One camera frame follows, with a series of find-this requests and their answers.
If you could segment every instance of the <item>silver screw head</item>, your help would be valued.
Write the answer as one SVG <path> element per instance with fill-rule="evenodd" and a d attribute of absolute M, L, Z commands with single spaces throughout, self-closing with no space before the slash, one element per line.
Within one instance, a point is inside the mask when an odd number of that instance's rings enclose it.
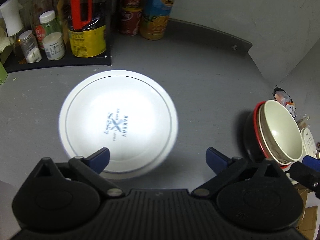
<path fill-rule="evenodd" d="M 210 191 L 206 188 L 197 188 L 193 191 L 193 194 L 195 194 L 198 197 L 206 197 L 210 194 Z"/>
<path fill-rule="evenodd" d="M 109 197 L 119 197 L 123 194 L 123 191 L 119 188 L 110 188 L 107 191 Z"/>

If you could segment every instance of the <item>gray table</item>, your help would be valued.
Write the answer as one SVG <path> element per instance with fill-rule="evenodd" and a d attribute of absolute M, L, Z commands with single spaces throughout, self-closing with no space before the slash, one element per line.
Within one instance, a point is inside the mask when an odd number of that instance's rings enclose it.
<path fill-rule="evenodd" d="M 241 156 L 239 127 L 257 102 L 272 97 L 258 68 L 248 54 L 231 48 L 167 37 L 118 36 L 111 67 L 10 73 L 0 86 L 0 180 L 19 187 L 40 158 L 68 160 L 58 132 L 62 103 L 83 79 L 109 69 L 136 71 L 158 82 L 179 117 L 178 139 L 165 162 L 147 175 L 118 182 L 120 187 L 193 190 L 214 176 L 205 162 L 208 147 Z"/>

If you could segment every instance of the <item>white wall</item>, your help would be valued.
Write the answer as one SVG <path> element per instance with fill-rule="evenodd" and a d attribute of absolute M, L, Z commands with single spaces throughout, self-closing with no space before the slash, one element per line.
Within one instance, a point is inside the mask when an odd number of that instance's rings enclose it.
<path fill-rule="evenodd" d="M 320 37 L 320 0 L 176 0 L 171 17 L 250 41 L 249 54 L 271 86 Z"/>
<path fill-rule="evenodd" d="M 315 142 L 320 141 L 320 40 L 279 84 L 296 104 L 299 120 L 310 115 L 310 130 Z"/>

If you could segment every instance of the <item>red bottle handle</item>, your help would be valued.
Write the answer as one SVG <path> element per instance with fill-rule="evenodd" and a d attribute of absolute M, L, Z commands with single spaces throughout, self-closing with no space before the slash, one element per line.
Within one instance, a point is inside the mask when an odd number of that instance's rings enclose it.
<path fill-rule="evenodd" d="M 81 6 L 80 0 L 70 0 L 71 1 L 71 17 L 72 25 L 75 30 L 81 30 L 92 20 L 92 0 L 88 0 L 88 19 L 86 21 L 81 21 Z"/>

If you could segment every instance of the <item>red bowl rim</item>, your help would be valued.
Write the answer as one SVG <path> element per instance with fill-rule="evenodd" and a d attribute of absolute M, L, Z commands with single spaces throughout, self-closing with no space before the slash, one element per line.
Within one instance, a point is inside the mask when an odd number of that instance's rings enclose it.
<path fill-rule="evenodd" d="M 268 156 L 267 153 L 264 152 L 263 150 L 263 147 L 262 147 L 262 143 L 261 143 L 261 140 L 260 140 L 260 137 L 259 137 L 259 132 L 258 132 L 258 124 L 257 124 L 257 120 L 258 120 L 258 110 L 260 108 L 260 106 L 262 106 L 266 101 L 261 101 L 260 103 L 258 103 L 256 105 L 256 107 L 254 108 L 253 110 L 253 127 L 254 127 L 254 133 L 256 134 L 256 139 L 258 141 L 258 144 L 259 144 L 259 147 L 260 147 L 260 150 L 262 151 L 263 155 L 266 157 L 266 158 L 270 158 L 270 156 Z M 285 166 L 282 166 L 282 165 L 279 165 L 281 169 L 285 169 L 287 168 L 289 165 L 285 165 Z"/>

